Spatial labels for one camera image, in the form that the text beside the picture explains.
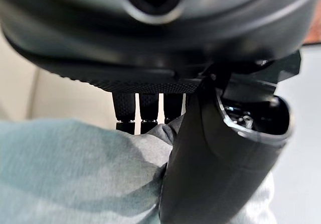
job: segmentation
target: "black handle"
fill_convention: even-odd
[[[290,126],[289,111],[284,115]],[[199,89],[190,99],[170,156],[161,223],[226,224],[266,177],[288,133],[237,131],[224,121],[213,91]]]

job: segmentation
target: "white surface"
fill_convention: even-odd
[[[321,47],[305,48],[302,56],[301,74],[277,91],[296,116],[295,134],[274,169],[279,224],[321,222]]]
[[[116,123],[111,93],[44,70],[39,74],[32,118],[74,118],[105,129]]]
[[[0,119],[28,116],[36,67],[20,57],[0,32]]]

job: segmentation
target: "textured black surface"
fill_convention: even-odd
[[[128,122],[135,119],[135,94],[113,93],[114,108],[118,121]]]
[[[182,114],[183,94],[164,94],[165,124]]]
[[[140,94],[139,108],[142,120],[157,120],[159,94]]]
[[[83,82],[99,87],[108,92],[122,92],[122,93],[193,93],[198,83],[147,83],[135,81],[108,81],[108,80],[86,80],[80,79]]]

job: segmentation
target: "gray fabric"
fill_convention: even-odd
[[[0,122],[0,223],[159,224],[162,176],[180,122],[139,136],[74,120]],[[269,175],[230,223],[276,223],[273,191]]]

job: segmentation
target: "orange object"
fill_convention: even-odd
[[[321,43],[321,0],[319,0],[315,17],[305,43]]]

